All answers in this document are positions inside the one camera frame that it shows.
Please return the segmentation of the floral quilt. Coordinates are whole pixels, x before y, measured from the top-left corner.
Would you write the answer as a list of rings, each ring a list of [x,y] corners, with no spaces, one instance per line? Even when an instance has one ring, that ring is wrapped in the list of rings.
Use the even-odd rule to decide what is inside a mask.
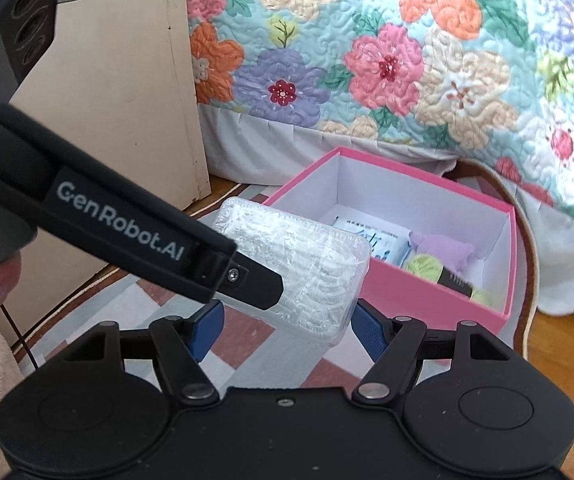
[[[574,219],[574,0],[187,0],[217,172],[323,133],[484,162]]]

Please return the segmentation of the beige wooden cabinet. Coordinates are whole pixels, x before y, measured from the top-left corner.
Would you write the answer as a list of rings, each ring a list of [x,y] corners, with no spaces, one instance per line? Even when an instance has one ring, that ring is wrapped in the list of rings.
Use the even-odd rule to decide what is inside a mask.
[[[210,194],[186,0],[78,0],[11,103],[179,209]]]

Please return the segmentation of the pink cardboard box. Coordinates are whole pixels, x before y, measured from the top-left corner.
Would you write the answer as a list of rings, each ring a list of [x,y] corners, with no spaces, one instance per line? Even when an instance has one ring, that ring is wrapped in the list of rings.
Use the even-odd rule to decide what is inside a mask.
[[[499,333],[516,280],[513,206],[436,174],[336,148],[269,206],[357,233],[372,246],[361,298],[430,328],[463,320]]]

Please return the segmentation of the blue wet wipes pack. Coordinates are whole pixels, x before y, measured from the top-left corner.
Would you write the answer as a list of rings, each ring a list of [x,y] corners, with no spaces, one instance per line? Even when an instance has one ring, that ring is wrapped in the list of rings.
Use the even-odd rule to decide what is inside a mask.
[[[349,233],[363,237],[371,246],[371,256],[393,266],[403,266],[406,257],[412,250],[409,234],[390,232],[377,226],[370,226],[361,221],[337,216],[333,226]]]

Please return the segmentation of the purple plush toy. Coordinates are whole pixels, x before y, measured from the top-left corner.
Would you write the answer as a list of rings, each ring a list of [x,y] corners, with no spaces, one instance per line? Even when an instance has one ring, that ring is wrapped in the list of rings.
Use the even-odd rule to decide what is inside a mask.
[[[409,233],[409,242],[417,254],[437,258],[451,271],[462,274],[475,255],[475,246],[441,234]]]

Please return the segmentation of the green yarn ball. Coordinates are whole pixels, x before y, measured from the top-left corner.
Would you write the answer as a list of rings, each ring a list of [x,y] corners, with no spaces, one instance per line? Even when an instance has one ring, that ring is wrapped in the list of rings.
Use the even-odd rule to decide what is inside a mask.
[[[475,304],[490,307],[489,295],[448,269],[438,258],[428,254],[414,254],[403,263],[403,269],[417,278],[457,292]]]

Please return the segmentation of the white bed skirt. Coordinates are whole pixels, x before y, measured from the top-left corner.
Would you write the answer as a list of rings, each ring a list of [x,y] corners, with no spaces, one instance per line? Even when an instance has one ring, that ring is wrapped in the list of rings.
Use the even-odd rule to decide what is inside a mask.
[[[405,156],[374,141],[211,105],[200,106],[198,116],[211,172],[274,185],[270,202],[277,208],[319,222],[357,218],[474,246],[465,278],[490,304],[376,261],[361,294],[381,312],[411,315],[435,328],[474,320],[494,331],[533,308],[574,313],[574,219],[486,167],[444,178],[441,160]]]

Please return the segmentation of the clear floss pick box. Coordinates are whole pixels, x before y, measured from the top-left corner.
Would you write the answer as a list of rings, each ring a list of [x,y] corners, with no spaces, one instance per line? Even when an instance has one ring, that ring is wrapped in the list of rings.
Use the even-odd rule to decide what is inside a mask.
[[[225,200],[212,229],[283,280],[270,309],[227,297],[231,307],[321,346],[342,340],[371,260],[363,237],[238,197]]]

